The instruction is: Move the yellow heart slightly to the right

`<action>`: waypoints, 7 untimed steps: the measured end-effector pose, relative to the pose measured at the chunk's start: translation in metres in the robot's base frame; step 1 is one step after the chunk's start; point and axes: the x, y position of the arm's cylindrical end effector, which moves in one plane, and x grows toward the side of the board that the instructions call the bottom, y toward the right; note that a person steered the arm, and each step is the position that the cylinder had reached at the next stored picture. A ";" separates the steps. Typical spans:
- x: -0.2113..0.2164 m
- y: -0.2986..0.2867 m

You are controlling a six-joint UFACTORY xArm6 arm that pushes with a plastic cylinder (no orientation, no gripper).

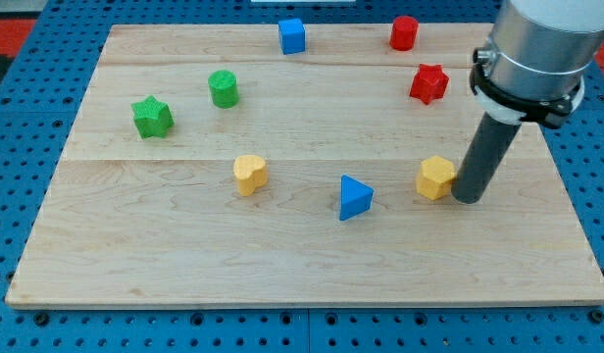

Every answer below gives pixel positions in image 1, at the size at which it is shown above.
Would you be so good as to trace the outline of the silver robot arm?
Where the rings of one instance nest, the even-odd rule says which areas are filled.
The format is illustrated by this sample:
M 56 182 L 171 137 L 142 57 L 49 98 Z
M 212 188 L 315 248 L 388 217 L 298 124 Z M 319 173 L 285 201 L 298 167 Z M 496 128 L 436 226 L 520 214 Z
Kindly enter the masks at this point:
M 559 128 L 579 107 L 604 41 L 604 0 L 504 0 L 474 50 L 471 90 L 502 126 Z

